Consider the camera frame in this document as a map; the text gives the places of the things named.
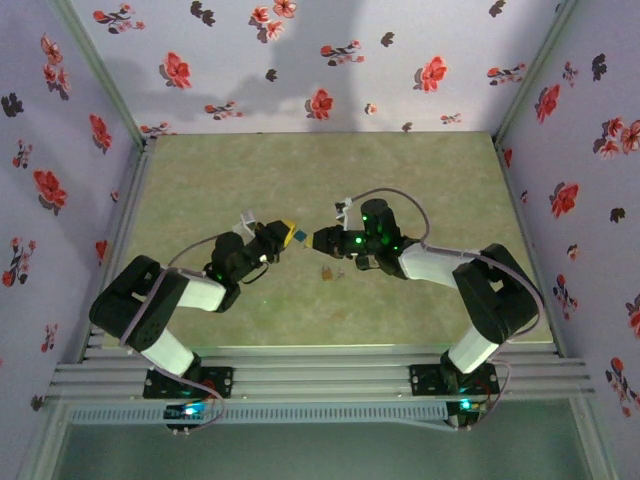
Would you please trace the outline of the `left circuit board green light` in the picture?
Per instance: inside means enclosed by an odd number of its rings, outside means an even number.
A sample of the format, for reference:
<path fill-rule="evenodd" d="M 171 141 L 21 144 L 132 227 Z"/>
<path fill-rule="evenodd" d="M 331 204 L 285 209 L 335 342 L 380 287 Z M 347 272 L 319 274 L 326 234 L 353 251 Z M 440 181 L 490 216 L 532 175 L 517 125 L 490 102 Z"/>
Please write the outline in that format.
<path fill-rule="evenodd" d="M 163 412 L 163 419 L 168 421 L 203 421 L 209 407 L 205 403 L 187 403 L 168 405 Z"/>

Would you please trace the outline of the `aluminium side rail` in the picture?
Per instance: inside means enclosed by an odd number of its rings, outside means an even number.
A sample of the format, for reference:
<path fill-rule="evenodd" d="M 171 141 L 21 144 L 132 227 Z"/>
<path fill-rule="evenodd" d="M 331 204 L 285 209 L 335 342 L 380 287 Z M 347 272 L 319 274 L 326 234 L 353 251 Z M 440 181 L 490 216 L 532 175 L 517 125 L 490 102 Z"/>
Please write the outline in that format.
<path fill-rule="evenodd" d="M 127 249 L 131 241 L 135 216 L 143 194 L 146 177 L 151 165 L 156 140 L 145 140 L 142 149 L 133 147 L 122 176 L 109 190 L 111 206 L 109 222 L 105 234 L 100 240 L 106 240 L 107 246 L 99 262 L 97 274 L 89 284 L 80 314 L 80 335 L 74 363 L 82 363 L 96 327 L 90 322 L 89 311 L 98 295 L 116 278 L 125 264 Z"/>
<path fill-rule="evenodd" d="M 536 257 L 536 251 L 531 241 L 528 225 L 525 221 L 524 213 L 522 211 L 523 203 L 516 197 L 516 189 L 513 186 L 513 182 L 510 178 L 509 169 L 506 165 L 506 160 L 504 159 L 504 152 L 501 144 L 496 141 L 496 138 L 494 136 L 491 137 L 491 140 L 492 146 L 494 147 L 496 156 L 498 158 L 509 197 L 511 199 L 512 208 L 518 223 L 518 227 L 521 232 L 522 242 L 530 265 L 530 279 L 536 287 L 544 307 L 544 318 L 540 319 L 539 323 L 545 323 L 547 325 L 553 343 L 556 346 L 559 355 L 561 357 L 564 357 L 566 356 L 566 352 L 564 349 L 565 345 L 563 343 L 561 333 L 556 329 L 556 325 L 554 324 L 554 321 L 556 320 L 555 311 L 553 310 L 552 304 L 549 302 L 549 299 L 547 297 L 547 294 L 550 293 L 550 290 L 547 289 L 544 278 L 540 276 L 538 258 Z M 531 331 L 539 330 L 541 328 L 540 324 L 536 328 L 531 328 Z"/>

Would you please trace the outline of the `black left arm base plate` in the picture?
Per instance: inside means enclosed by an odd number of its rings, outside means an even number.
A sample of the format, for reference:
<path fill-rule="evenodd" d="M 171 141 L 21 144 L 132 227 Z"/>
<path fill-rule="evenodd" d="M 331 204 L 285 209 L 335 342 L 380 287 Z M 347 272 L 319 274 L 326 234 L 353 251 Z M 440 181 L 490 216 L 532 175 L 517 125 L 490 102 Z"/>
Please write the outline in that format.
<path fill-rule="evenodd" d="M 232 367 L 200 367 L 190 378 L 218 392 L 227 399 L 231 396 L 234 384 Z M 184 383 L 173 380 L 157 370 L 148 370 L 143 386 L 144 399 L 203 399 L 208 393 Z"/>

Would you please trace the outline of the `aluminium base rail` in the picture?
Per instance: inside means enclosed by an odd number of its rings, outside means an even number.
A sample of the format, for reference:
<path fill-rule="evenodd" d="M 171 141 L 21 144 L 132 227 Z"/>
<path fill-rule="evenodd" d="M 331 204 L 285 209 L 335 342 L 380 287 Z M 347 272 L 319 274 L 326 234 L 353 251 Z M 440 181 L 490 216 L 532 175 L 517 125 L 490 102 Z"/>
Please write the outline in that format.
<path fill-rule="evenodd" d="M 376 401 L 411 398 L 409 368 L 438 363 L 435 347 L 219 347 L 199 352 L 205 366 L 233 368 L 232 401 Z M 495 357 L 506 400 L 560 399 L 595 392 L 584 360 L 562 357 L 550 343 L 516 343 Z M 76 364 L 60 364 L 46 391 L 66 400 L 139 399 L 148 370 L 122 349 L 90 348 Z"/>

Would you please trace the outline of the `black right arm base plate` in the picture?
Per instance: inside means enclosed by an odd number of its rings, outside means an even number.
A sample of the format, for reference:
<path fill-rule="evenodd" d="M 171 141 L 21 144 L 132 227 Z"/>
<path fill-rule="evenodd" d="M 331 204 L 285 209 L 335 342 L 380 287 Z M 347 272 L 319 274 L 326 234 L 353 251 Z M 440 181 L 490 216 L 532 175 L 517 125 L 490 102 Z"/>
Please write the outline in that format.
<path fill-rule="evenodd" d="M 408 367 L 413 396 L 492 396 L 500 392 L 495 366 L 484 363 L 463 374 L 440 364 L 415 364 Z"/>

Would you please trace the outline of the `aluminium frame post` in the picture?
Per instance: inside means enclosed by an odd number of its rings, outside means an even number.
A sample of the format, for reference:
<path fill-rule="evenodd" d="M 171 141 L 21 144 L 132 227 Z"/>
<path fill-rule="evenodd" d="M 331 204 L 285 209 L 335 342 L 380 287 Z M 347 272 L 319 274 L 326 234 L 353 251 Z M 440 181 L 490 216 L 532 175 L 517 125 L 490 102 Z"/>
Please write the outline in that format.
<path fill-rule="evenodd" d="M 54 11 L 61 25 L 71 35 L 85 63 L 123 121 L 137 150 L 143 152 L 147 141 L 136 126 L 124 97 L 121 95 L 94 42 L 72 6 L 71 0 L 46 0 L 46 2 Z"/>
<path fill-rule="evenodd" d="M 544 70 L 549 56 L 552 54 L 556 43 L 563 34 L 565 26 L 569 23 L 574 10 L 582 0 L 560 0 L 558 1 L 555 17 L 550 26 L 549 31 L 543 39 L 540 48 L 536 52 L 532 63 L 528 67 L 521 86 L 510 107 L 507 109 L 499 128 L 492 135 L 492 143 L 495 147 L 504 139 L 516 117 L 519 115 L 520 109 L 525 104 L 529 92 L 532 90 L 535 81 Z"/>

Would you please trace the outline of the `aluminium frame leg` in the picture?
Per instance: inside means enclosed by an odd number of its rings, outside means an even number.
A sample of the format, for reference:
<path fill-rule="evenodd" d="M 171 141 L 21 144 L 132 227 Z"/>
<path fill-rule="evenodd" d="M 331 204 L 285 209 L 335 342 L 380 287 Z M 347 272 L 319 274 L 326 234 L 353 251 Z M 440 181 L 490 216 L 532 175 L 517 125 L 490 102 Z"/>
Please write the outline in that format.
<path fill-rule="evenodd" d="M 53 480 L 68 426 L 68 406 L 61 401 L 39 411 L 17 480 Z"/>
<path fill-rule="evenodd" d="M 592 480 L 618 480 L 618 475 L 589 397 L 569 399 L 584 458 Z"/>

